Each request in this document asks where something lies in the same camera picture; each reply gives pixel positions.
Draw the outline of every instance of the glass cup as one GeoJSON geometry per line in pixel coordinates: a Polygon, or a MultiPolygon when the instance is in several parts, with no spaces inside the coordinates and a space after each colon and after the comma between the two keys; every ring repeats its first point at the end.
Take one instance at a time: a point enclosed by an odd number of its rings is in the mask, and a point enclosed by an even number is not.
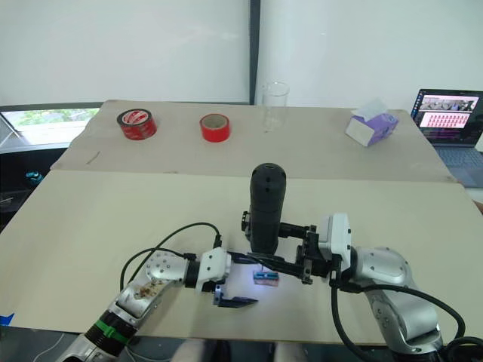
{"type": "Polygon", "coordinates": [[[290,88],[281,81],[267,83],[263,87],[264,106],[263,130],[270,132],[285,124],[287,118],[287,98],[290,88]]]}

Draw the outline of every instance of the green band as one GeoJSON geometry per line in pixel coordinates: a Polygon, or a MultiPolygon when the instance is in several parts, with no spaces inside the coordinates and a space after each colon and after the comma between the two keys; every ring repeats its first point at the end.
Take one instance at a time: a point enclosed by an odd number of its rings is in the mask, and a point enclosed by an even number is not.
{"type": "Polygon", "coordinates": [[[126,345],[129,341],[129,339],[124,337],[122,334],[118,333],[118,331],[115,330],[114,327],[108,326],[107,324],[105,324],[101,320],[98,320],[96,322],[96,327],[99,328],[100,330],[102,330],[104,332],[104,336],[106,336],[107,338],[115,339],[116,341],[119,341],[120,343],[122,343],[124,345],[126,345]]]}

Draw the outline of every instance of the tissue box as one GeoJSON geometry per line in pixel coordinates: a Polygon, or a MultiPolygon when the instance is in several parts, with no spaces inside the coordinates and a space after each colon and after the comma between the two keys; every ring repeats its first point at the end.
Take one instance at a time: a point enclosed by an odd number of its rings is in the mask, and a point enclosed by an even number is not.
{"type": "Polygon", "coordinates": [[[389,113],[382,113],[369,121],[366,121],[364,117],[354,115],[350,118],[346,134],[363,146],[370,146],[388,137],[397,124],[398,119],[389,113]]]}

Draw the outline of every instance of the tape roll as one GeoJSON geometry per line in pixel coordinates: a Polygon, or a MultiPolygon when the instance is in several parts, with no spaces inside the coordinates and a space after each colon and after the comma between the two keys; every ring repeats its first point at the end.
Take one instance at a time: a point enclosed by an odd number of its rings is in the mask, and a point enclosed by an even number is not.
{"type": "Polygon", "coordinates": [[[118,115],[118,124],[130,140],[145,140],[156,133],[157,127],[147,109],[129,109],[118,115]]]}
{"type": "Polygon", "coordinates": [[[200,122],[203,138],[209,142],[223,142],[229,137],[229,119],[225,115],[211,113],[200,122]]]}

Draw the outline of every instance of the white table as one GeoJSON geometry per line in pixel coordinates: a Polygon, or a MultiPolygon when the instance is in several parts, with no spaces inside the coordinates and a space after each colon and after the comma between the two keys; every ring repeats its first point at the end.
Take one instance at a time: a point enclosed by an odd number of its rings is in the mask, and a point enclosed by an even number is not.
{"type": "Polygon", "coordinates": [[[455,182],[409,114],[392,113],[400,120],[394,134],[365,148],[344,133],[349,109],[288,108],[286,125],[265,133],[259,106],[110,100],[53,168],[245,176],[274,162],[296,178],[455,182]],[[132,108],[151,111],[153,137],[124,137],[116,118],[132,108]],[[198,122],[213,112],[230,119],[226,142],[202,139],[198,122]]]}
{"type": "MultiPolygon", "coordinates": [[[[483,334],[483,218],[461,185],[288,176],[282,221],[317,224],[347,212],[355,246],[399,251],[422,290],[458,310],[469,335],[483,334]]],[[[213,222],[224,247],[248,251],[240,230],[248,186],[248,177],[51,171],[0,234],[0,314],[15,312],[17,327],[84,332],[117,294],[124,261],[190,222],[213,222]]],[[[200,254],[212,242],[210,229],[197,228],[167,246],[200,254]]],[[[297,244],[282,239],[277,254],[293,259],[297,244]]],[[[172,290],[140,334],[340,341],[326,284],[282,275],[278,287],[255,286],[253,268],[234,267],[227,293],[259,299],[256,305],[218,308],[209,294],[172,290]]],[[[340,304],[355,341],[383,342],[363,296],[343,294],[340,304]]],[[[448,341],[454,322],[438,316],[448,341]]]]}

